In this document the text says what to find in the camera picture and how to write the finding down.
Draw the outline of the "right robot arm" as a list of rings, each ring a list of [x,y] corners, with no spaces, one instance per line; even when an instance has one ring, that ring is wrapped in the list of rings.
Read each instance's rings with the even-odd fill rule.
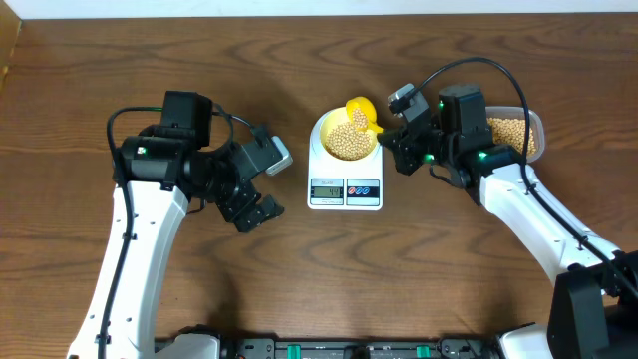
[[[579,221],[537,179],[525,155],[497,145],[480,89],[450,86],[433,115],[407,84],[389,96],[401,127],[379,135],[395,167],[411,175],[424,164],[500,219],[553,285],[547,324],[500,334],[501,358],[634,358],[637,355],[637,254],[625,252]]]

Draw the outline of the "yellow plastic measuring scoop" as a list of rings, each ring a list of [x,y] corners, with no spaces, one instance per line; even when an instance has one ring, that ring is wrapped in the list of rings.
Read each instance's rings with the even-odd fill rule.
[[[356,97],[346,103],[346,112],[350,122],[358,131],[373,131],[381,134],[384,129],[377,122],[377,111],[366,97]]]

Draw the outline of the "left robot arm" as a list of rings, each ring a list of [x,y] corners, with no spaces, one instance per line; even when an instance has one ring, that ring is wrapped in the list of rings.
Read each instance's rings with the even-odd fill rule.
[[[107,121],[113,159],[114,212],[96,289],[86,318],[70,345],[70,358],[231,358],[232,345],[199,328],[156,347],[160,293],[173,242],[190,202],[215,205],[223,219],[247,233],[284,211],[262,196],[252,179],[274,176],[293,158],[263,126],[241,145],[227,139],[209,149],[211,122],[236,122],[211,99],[168,91],[160,121],[121,145]]]

